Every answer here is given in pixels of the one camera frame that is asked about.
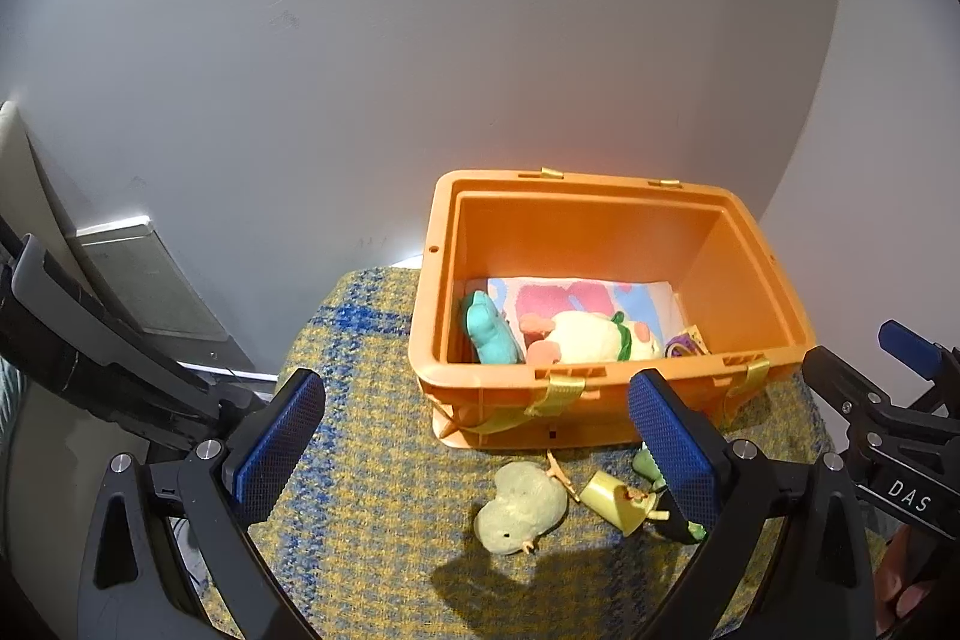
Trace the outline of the person's right hand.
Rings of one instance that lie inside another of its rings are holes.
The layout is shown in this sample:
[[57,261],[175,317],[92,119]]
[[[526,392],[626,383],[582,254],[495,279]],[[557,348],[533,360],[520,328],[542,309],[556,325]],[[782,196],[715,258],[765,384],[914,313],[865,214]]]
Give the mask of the person's right hand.
[[874,573],[875,637],[958,637],[958,544],[901,525]]

